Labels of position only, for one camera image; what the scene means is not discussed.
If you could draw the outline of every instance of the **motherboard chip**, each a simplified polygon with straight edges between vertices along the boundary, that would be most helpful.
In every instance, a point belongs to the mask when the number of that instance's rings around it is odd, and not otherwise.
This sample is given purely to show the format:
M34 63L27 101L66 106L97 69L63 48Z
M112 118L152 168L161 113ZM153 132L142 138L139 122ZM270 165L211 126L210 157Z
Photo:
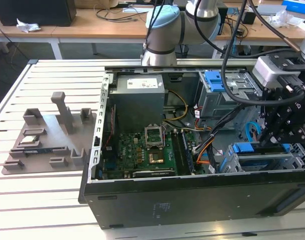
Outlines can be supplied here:
M164 151L161 149L151 148L148 151L148 161L150 164L163 164L164 163Z

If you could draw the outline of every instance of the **yellow wire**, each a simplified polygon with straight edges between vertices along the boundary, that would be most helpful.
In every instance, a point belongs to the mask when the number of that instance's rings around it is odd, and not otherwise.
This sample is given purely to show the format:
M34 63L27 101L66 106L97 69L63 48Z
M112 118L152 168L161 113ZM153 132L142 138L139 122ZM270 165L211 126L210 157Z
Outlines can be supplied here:
M171 93L175 94L178 98L180 98L180 100L182 100L182 102L184 104L184 107L185 107L185 110L183 112L183 115L181 115L181 116L173 117L173 118L166 118L164 120L166 120L166 121L176 121L176 120L184 118L186 116L187 112L188 112L188 105L187 105L187 103L185 102L185 100L181 96L179 96L179 94L177 92L175 92L173 90L168 90L168 92L171 92Z

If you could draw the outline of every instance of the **gray power supply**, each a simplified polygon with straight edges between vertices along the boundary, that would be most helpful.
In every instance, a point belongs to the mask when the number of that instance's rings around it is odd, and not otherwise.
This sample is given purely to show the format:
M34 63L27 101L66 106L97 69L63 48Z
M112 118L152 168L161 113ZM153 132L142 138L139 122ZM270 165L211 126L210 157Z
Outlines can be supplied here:
M109 97L116 104L120 130L142 132L149 124L163 120L165 89L161 74L120 75Z

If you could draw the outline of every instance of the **expansion slot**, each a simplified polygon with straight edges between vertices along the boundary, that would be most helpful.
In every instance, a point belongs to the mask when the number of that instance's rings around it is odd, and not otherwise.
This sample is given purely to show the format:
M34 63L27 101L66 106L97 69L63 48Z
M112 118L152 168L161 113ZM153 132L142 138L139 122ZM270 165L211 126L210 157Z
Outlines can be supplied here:
M184 133L182 132L171 133L173 154L176 162L177 174L179 176L190 175L192 173L189 166L189 160L187 158L187 143L183 134Z

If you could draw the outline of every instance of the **desk leg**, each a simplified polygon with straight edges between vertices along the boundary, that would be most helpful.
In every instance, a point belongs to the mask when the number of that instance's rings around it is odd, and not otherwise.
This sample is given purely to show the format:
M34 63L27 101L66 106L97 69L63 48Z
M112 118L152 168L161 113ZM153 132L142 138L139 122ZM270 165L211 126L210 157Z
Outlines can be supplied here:
M63 56L62 56L62 53L61 53L61 49L59 47L58 39L55 39L55 38L52 39L52 41L50 42L50 45L52 47L52 51L53 51L55 59L56 60L62 60Z
M9 49L7 47L7 43L6 42L0 42L0 50L4 54L8 54L9 53Z
M223 42L218 42L216 43L216 46L220 49L224 49L226 43L223 43ZM222 53L221 52L218 52L216 49L213 50L213 53L212 53L212 59L220 59L222 57Z
M92 43L92 44L91 44L91 47L92 47L92 54L97 55L98 52L97 52L96 43Z

